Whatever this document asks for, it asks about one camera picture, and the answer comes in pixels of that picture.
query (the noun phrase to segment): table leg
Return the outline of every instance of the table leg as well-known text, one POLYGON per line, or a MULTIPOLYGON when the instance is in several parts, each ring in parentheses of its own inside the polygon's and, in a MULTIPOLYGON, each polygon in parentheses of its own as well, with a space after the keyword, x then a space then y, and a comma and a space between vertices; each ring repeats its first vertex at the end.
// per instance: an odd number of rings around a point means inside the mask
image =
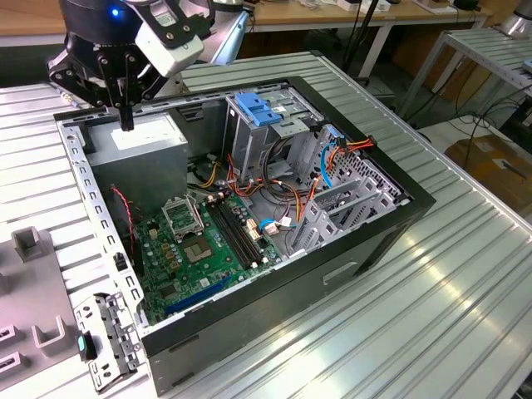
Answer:
POLYGON ((410 108, 410 105, 412 104, 412 102, 414 101, 414 98, 416 97, 417 92, 419 91, 421 85, 425 81, 432 67, 436 63, 436 60, 440 56, 441 50, 443 50, 444 46, 446 45, 445 38, 446 38, 446 33, 442 32, 440 37, 438 37, 436 44, 431 49, 431 52, 429 52, 429 55, 427 56, 425 62, 423 62, 423 65, 421 66, 419 72, 414 78, 414 81, 408 88, 408 92, 405 95, 405 100, 403 101, 402 107, 398 113, 398 115, 401 118, 404 119, 406 112, 408 111, 408 109, 410 108))
POLYGON ((441 87, 447 83, 447 80, 449 79, 449 76, 451 76, 451 73, 456 68, 458 68, 458 66, 460 65, 460 62, 463 56, 464 55, 461 52, 456 50, 455 55, 451 58, 451 60, 447 64, 446 69, 443 70, 440 77, 438 78, 438 81, 436 82, 434 87, 432 87, 433 93, 438 92, 441 89, 441 87))
POLYGON ((387 22, 379 27, 379 31, 375 36, 375 40, 373 40, 372 47, 367 54, 366 61, 364 61, 364 65, 362 65, 362 69, 360 70, 358 77, 369 77, 372 74, 372 69, 375 66, 375 62, 377 62, 382 47, 384 46, 392 27, 392 22, 387 22))
MULTIPOLYGON (((486 18, 487 17, 485 17, 485 16, 480 16, 479 19, 477 19, 475 21, 475 23, 473 23, 473 26, 471 27, 471 29, 480 29, 481 27, 483 27, 486 18)), ((436 93, 438 90, 441 89, 441 87, 443 85, 445 85, 445 83, 446 83, 447 79, 449 79, 449 76, 451 75, 451 73, 460 64, 462 56, 463 56, 463 54, 461 52, 458 52, 458 50, 456 50, 455 55, 451 58, 451 60, 447 64, 446 69, 441 73, 441 76, 438 79, 438 81, 436 82, 436 84, 434 85, 434 87, 432 87, 432 92, 433 93, 436 93)))
POLYGON ((495 78, 496 82, 493 83, 493 86, 485 94, 485 100, 482 102, 482 105, 479 108, 480 115, 488 111, 491 105, 501 98, 501 95, 499 93, 506 82, 503 79, 500 79, 497 75, 495 75, 495 78))

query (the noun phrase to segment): metal frame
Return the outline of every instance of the metal frame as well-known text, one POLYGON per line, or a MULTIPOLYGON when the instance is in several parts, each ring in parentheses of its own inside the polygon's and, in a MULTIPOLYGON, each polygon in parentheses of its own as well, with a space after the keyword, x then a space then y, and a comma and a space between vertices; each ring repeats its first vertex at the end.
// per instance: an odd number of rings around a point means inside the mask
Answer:
POLYGON ((530 53, 526 51, 527 46, 532 45, 531 43, 532 39, 530 38, 517 41, 493 28, 443 32, 408 89, 398 115, 402 118, 406 116, 417 92, 446 46, 456 49, 456 54, 433 87, 434 92, 441 89, 451 73, 459 66, 462 57, 468 57, 516 89, 528 87, 523 92, 531 95, 532 76, 521 67, 523 61, 530 58, 530 55, 527 55, 530 53), (524 52, 519 53, 520 47, 523 48, 524 52), (508 65, 507 62, 504 62, 507 57, 512 61, 519 61, 516 64, 508 65))
MULTIPOLYGON (((532 229, 522 218, 323 57, 302 52, 226 68, 195 66, 184 79, 192 91, 203 91, 296 73, 373 135, 436 205, 376 269, 168 398, 282 398, 306 389, 326 396, 329 384, 346 397, 393 397, 410 388, 426 388, 431 397, 511 397, 532 369, 532 229)), ((52 123, 52 114, 67 107, 46 85, 0 89, 0 98, 0 238, 29 224, 50 229, 77 306, 114 284, 96 256, 99 247, 52 123)), ((147 365, 137 370, 105 397, 153 397, 147 365)), ((2 394, 74 397, 92 389, 86 365, 75 356, 2 394)))

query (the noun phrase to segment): open computer tower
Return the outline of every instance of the open computer tower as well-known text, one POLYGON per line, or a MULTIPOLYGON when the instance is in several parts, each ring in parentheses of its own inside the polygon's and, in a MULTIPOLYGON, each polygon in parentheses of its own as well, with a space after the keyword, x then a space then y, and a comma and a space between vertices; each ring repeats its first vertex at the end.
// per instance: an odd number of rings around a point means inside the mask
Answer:
POLYGON ((98 392, 158 395, 375 265, 434 200, 303 79, 56 116, 116 283, 75 310, 98 392))

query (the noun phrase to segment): wooden desk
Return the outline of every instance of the wooden desk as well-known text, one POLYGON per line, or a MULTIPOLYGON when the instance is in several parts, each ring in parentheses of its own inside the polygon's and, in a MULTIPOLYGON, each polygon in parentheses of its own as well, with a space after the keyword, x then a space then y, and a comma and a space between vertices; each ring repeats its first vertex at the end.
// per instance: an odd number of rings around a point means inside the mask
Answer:
MULTIPOLYGON (((396 25, 473 22, 473 27, 484 25, 491 15, 487 9, 481 12, 459 11, 454 14, 433 14, 419 7, 411 0, 390 6, 388 12, 376 12, 371 27, 379 27, 370 52, 362 66, 360 76, 370 76, 378 55, 396 25)), ((279 32, 309 29, 352 27, 355 12, 347 12, 337 6, 322 6, 311 10, 295 0, 286 3, 264 2, 255 9, 254 32, 279 32)), ((361 13, 358 25, 362 25, 361 13)), ((65 26, 62 20, 0 9, 0 47, 27 46, 63 43, 65 26)))
MULTIPOLYGON (((325 5, 311 10, 295 0, 285 3, 264 2, 256 7, 255 30, 257 32, 288 30, 282 28, 285 25, 290 26, 291 29, 289 30, 314 29, 314 24, 319 24, 321 28, 352 27, 356 15, 356 12, 348 12, 338 6, 325 5)), ((433 14, 419 7, 411 0, 402 0, 400 4, 391 5, 388 12, 375 12, 372 22, 374 26, 389 21, 403 25, 411 25, 413 21, 416 21, 416 23, 446 23, 456 22, 457 19, 458 22, 473 22, 489 15, 491 15, 491 12, 488 10, 475 13, 460 10, 458 13, 453 14, 433 14)), ((365 14, 361 12, 359 20, 361 21, 364 16, 365 14)))

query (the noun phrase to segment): green motherboard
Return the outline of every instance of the green motherboard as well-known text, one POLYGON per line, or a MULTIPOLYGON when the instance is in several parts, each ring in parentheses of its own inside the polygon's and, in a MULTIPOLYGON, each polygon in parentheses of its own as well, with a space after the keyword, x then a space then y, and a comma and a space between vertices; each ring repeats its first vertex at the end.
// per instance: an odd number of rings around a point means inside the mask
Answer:
MULTIPOLYGON (((187 308, 281 261, 273 242, 264 236, 251 241, 260 252, 262 262, 253 267, 242 265, 228 244, 227 231, 222 232, 227 226, 220 228, 208 207, 205 203, 195 206, 203 233, 187 234, 182 240, 175 238, 162 210, 135 224, 143 263, 143 273, 137 273, 137 277, 145 294, 143 308, 152 325, 168 317, 173 309, 187 308)), ((224 207, 231 209, 245 232, 245 221, 252 217, 240 198, 230 195, 224 207)), ((187 206, 175 207, 168 215, 174 230, 191 224, 194 219, 187 206)))

